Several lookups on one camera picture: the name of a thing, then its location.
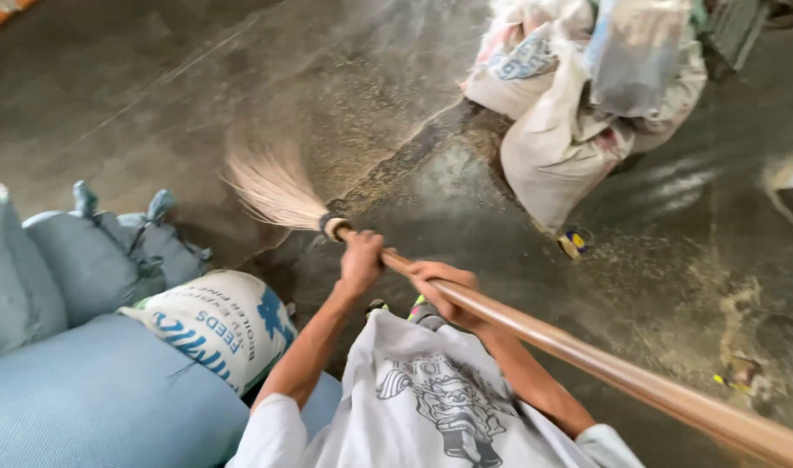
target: broom bristles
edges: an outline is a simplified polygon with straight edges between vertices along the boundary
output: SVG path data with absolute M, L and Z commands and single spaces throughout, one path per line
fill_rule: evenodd
M 231 180 L 248 212 L 256 219 L 289 229 L 319 230 L 328 213 L 288 146 L 235 145 L 228 155 Z

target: wooden handle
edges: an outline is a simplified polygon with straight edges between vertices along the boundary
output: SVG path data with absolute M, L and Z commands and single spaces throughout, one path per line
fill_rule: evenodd
M 344 239 L 352 231 L 339 229 Z M 410 277 L 414 263 L 385 250 L 382 261 Z M 693 426 L 706 435 L 733 445 L 766 462 L 793 467 L 793 431 L 749 411 L 734 408 L 673 380 L 658 376 L 580 341 L 546 322 L 501 304 L 479 292 L 445 280 L 432 280 L 447 299 L 480 318 L 518 336 L 521 340 L 567 361 L 591 376 L 610 384 L 637 400 Z

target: person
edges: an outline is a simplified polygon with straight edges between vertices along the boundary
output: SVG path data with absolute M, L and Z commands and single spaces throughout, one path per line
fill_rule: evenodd
M 429 284 L 476 290 L 474 274 L 432 261 L 411 266 L 422 296 L 408 320 L 375 304 L 350 347 L 336 413 L 308 441 L 300 409 L 352 305 L 381 274 L 382 245 L 370 231 L 349 239 L 339 281 L 266 378 L 228 468 L 642 466 L 513 335 Z

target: broom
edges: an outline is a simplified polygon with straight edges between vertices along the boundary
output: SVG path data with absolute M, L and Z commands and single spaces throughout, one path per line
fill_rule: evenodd
M 253 153 L 245 146 L 238 146 L 229 155 L 232 178 L 229 183 L 249 212 L 260 221 L 289 229 L 318 231 L 333 241 L 346 241 L 354 236 L 349 221 L 330 213 L 319 200 L 302 170 L 297 152 L 288 148 L 275 150 L 264 146 Z M 389 268 L 410 276 L 408 266 L 412 260 L 392 250 L 383 251 L 381 259 Z M 460 284 L 441 279 L 430 283 L 454 304 L 717 441 L 767 462 L 793 466 L 792 430 L 636 367 Z

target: hand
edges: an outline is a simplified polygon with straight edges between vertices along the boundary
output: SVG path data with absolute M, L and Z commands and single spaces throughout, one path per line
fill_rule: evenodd
M 458 270 L 439 261 L 417 261 L 408 267 L 408 271 L 411 272 L 411 282 L 414 283 L 416 290 L 425 296 L 425 299 L 428 299 L 431 304 L 434 304 L 445 320 L 459 325 L 475 335 L 489 328 L 488 322 L 452 304 L 445 299 L 443 293 L 428 282 L 431 279 L 440 278 L 477 291 L 477 277 L 474 273 Z
M 382 245 L 385 239 L 373 231 L 361 231 L 347 239 L 341 257 L 341 285 L 353 296 L 367 291 L 382 274 Z

